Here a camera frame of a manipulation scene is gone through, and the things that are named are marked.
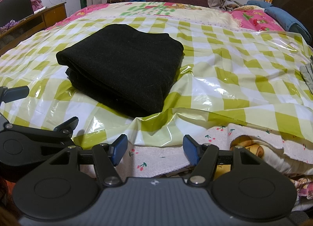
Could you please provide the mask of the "grey glove on bed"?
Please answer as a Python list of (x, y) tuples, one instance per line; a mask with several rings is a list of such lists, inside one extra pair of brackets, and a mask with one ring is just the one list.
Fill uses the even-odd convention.
[(300, 67), (300, 73), (305, 80), (309, 90), (313, 93), (313, 71), (312, 71), (312, 63), (303, 65)]

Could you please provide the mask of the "blue blanket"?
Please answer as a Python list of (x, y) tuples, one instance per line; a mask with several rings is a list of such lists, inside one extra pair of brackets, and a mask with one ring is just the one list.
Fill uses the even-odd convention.
[(255, 5), (263, 8), (264, 12), (275, 19), (285, 31), (299, 33), (307, 43), (312, 42), (311, 34), (306, 27), (285, 10), (273, 6), (271, 3), (255, 0), (249, 0), (247, 5)]

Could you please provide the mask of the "pink cloth on cabinet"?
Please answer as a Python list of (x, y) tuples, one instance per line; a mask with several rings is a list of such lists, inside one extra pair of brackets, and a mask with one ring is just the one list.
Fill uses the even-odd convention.
[(41, 0), (30, 0), (33, 11), (37, 11), (43, 8), (43, 3)]

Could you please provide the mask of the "wooden side cabinet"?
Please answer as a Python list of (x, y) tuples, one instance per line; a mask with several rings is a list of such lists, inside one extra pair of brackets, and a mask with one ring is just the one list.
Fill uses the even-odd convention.
[(67, 17), (65, 3), (48, 7), (20, 21), (1, 34), (1, 55), (37, 32), (52, 27)]

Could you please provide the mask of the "dark wooden headboard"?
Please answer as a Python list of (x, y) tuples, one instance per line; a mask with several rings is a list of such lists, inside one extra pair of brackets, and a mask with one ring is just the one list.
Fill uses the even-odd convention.
[(272, 0), (272, 4), (298, 19), (312, 35), (313, 0)]

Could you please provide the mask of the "green checkered plastic sheet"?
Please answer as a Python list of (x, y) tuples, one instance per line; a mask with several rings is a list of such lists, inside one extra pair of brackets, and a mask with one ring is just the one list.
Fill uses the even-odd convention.
[[(56, 53), (109, 24), (168, 33), (184, 47), (163, 111), (129, 118), (76, 91)], [(77, 116), (74, 141), (87, 149), (124, 133), (134, 144), (171, 146), (185, 134), (236, 123), (312, 140), (312, 94), (300, 74), (312, 52), (291, 32), (247, 32), (153, 16), (84, 17), (42, 31), (1, 57), (1, 85), (29, 95), (1, 105), (17, 125), (53, 129)]]

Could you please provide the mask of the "floral cream pink bedsheet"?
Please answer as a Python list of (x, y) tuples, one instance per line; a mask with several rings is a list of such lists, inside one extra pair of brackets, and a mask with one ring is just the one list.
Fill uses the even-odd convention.
[[(110, 16), (153, 16), (176, 18), (216, 25), (226, 29), (247, 32), (284, 32), (275, 21), (257, 11), (257, 19), (270, 24), (271, 28), (244, 29), (231, 15), (217, 10), (171, 3), (126, 3), (113, 4), (78, 19), (107, 18)], [(269, 165), (291, 178), (297, 188), (296, 210), (312, 207), (312, 140), (294, 137), (278, 131), (267, 132), (258, 127), (228, 123), (214, 125), (189, 134), (200, 143), (209, 142), (222, 149), (232, 149), (240, 144)], [(128, 154), (123, 158), (118, 171), (124, 177), (171, 176), (180, 172), (186, 174), (190, 165), (183, 153), (182, 142), (171, 146), (141, 145), (130, 142)]]

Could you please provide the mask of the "black pants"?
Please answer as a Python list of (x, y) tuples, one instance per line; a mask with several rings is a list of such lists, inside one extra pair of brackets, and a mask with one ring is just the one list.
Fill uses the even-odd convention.
[(73, 87), (128, 117), (161, 112), (183, 59), (167, 33), (110, 24), (56, 54)]

